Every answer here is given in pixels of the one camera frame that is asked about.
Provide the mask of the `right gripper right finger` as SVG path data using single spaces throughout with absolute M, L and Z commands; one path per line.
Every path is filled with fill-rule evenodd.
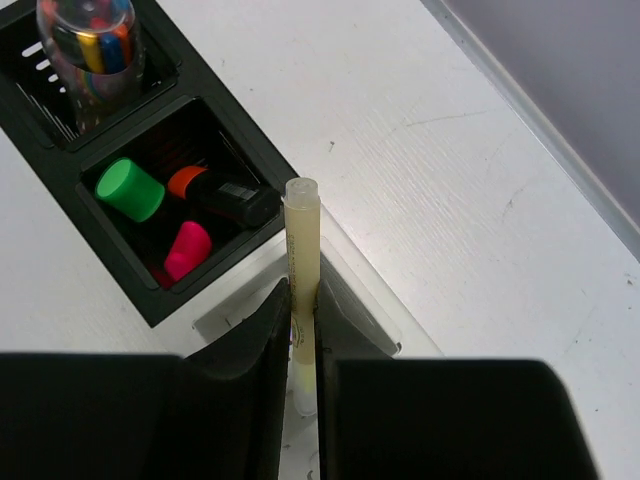
M 327 285 L 315 311 L 324 479 L 594 479 L 555 372 L 530 359 L 395 359 Z

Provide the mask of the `yellow translucent pen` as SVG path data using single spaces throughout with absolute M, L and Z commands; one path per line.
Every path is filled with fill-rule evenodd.
M 316 181 L 293 178 L 283 200 L 291 290 L 292 385 L 303 416 L 316 413 L 314 309 L 320 283 L 321 200 Z

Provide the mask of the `orange cap black highlighter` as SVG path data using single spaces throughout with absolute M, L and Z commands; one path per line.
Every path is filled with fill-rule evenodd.
M 275 188 L 201 166 L 179 169 L 167 188 L 182 200 L 250 228 L 280 214 L 281 194 Z

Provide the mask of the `pink cap black highlighter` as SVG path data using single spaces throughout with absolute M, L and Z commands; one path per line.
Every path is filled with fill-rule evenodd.
M 212 249 L 208 231 L 200 223 L 187 220 L 180 226 L 162 266 L 151 269 L 152 276 L 161 288 L 169 289 L 199 267 Z

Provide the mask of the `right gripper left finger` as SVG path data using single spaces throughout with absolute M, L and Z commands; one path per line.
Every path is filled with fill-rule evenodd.
M 5 479 L 274 479 L 290 292 L 188 357 L 5 353 Z

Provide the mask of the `green cap black highlighter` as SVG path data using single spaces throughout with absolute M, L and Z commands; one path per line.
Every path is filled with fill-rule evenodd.
M 95 196 L 131 220 L 142 223 L 160 208 L 165 187 L 128 157 L 113 162 L 100 176 Z

